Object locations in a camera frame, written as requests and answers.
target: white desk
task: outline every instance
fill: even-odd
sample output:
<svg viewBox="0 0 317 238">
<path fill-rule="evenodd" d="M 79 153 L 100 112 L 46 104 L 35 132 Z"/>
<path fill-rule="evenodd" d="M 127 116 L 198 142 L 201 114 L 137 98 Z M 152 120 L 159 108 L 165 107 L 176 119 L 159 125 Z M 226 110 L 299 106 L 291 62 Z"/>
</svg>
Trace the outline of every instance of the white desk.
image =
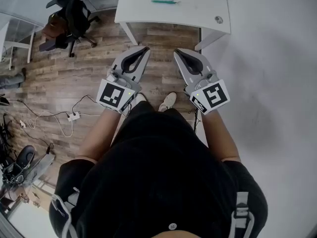
<svg viewBox="0 0 317 238">
<path fill-rule="evenodd" d="M 31 51 L 32 51 L 32 44 L 33 44 L 33 39 L 34 39 L 34 31 L 31 34 L 31 40 L 30 40 L 30 44 L 25 44 L 25 43 L 20 43 L 20 42 L 11 42 L 11 41 L 6 41 L 6 33 L 8 31 L 9 28 L 9 23 L 8 22 L 1 30 L 0 30 L 0 62 L 2 61 L 2 54 L 3 54 L 3 50 L 4 48 L 6 50 L 9 50 L 12 47 L 16 47 L 16 48 L 23 48 L 23 49 L 28 49 L 28 58 L 27 58 L 27 62 L 29 63 L 31 60 Z M 12 53 L 11 56 L 7 59 L 10 59 L 10 65 L 9 65 L 9 69 L 11 69 L 11 65 L 12 65 Z"/>
<path fill-rule="evenodd" d="M 134 45 L 138 41 L 130 22 L 158 22 L 204 27 L 213 31 L 195 50 L 201 50 L 224 34 L 230 34 L 230 19 L 227 0 L 174 0 L 177 4 L 155 3 L 151 0 L 119 0 L 115 22 L 120 23 Z M 220 16 L 222 24 L 216 22 Z"/>
</svg>

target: black office chair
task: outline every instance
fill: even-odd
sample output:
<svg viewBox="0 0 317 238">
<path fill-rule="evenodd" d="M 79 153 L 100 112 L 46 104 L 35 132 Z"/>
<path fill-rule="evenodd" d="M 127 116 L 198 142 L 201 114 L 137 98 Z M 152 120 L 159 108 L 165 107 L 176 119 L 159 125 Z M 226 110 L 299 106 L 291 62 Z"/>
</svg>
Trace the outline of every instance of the black office chair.
<svg viewBox="0 0 317 238">
<path fill-rule="evenodd" d="M 73 48 L 75 41 L 80 43 L 79 38 L 86 39 L 94 48 L 97 43 L 90 40 L 87 36 L 85 36 L 86 31 L 90 27 L 90 23 L 93 21 L 99 22 L 99 17 L 95 16 L 92 19 L 88 19 L 90 16 L 90 11 L 87 9 L 86 5 L 81 0 L 52 0 L 47 5 L 46 8 L 49 8 L 53 5 L 57 4 L 62 7 L 62 9 L 56 13 L 53 13 L 49 17 L 49 21 L 51 17 L 55 14 L 59 17 L 65 19 L 68 23 L 68 29 L 65 34 L 60 34 L 53 40 L 47 40 L 45 43 L 40 45 L 40 51 L 50 51 L 53 49 L 66 49 L 68 44 L 70 43 L 70 49 L 68 56 L 74 57 Z"/>
</svg>

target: gray clothing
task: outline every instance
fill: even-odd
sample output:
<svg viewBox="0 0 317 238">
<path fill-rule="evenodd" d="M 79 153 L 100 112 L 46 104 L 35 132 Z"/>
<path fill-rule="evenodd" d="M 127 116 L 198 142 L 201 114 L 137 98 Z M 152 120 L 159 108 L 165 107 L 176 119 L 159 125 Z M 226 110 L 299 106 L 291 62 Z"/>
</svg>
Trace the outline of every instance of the gray clothing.
<svg viewBox="0 0 317 238">
<path fill-rule="evenodd" d="M 25 77 L 22 72 L 19 72 L 15 76 L 0 75 L 0 89 L 19 88 L 20 83 L 24 81 Z"/>
</svg>

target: shoe on floor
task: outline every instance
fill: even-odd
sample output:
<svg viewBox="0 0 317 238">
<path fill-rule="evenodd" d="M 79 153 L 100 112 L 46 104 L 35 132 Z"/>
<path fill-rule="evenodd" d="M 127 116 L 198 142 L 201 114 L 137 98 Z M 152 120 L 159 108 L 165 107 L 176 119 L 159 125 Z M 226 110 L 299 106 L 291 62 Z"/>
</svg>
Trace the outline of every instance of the shoe on floor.
<svg viewBox="0 0 317 238">
<path fill-rule="evenodd" d="M 160 105 L 158 111 L 164 112 L 165 110 L 171 109 L 176 102 L 176 97 L 177 95 L 174 92 L 167 95 L 163 103 Z"/>
<path fill-rule="evenodd" d="M 26 79 L 26 68 L 22 68 L 21 72 L 22 72 L 22 74 L 24 76 L 24 80 L 25 80 Z"/>
<path fill-rule="evenodd" d="M 137 97 L 136 97 L 136 101 L 137 101 L 137 104 L 139 104 L 139 102 L 141 102 L 141 101 L 147 101 L 147 99 L 145 98 L 145 96 L 143 95 L 143 93 L 138 93 L 138 94 L 137 94 Z"/>
</svg>

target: black shoe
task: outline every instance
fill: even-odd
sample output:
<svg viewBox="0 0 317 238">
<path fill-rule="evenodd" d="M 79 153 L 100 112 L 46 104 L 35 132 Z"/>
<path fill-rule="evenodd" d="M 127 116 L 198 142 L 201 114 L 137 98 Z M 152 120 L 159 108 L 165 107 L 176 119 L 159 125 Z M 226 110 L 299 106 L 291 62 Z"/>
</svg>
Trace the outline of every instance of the black shoe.
<svg viewBox="0 0 317 238">
<path fill-rule="evenodd" d="M 23 76 L 24 76 L 24 80 L 26 79 L 26 68 L 22 68 L 21 70 Z"/>
</svg>

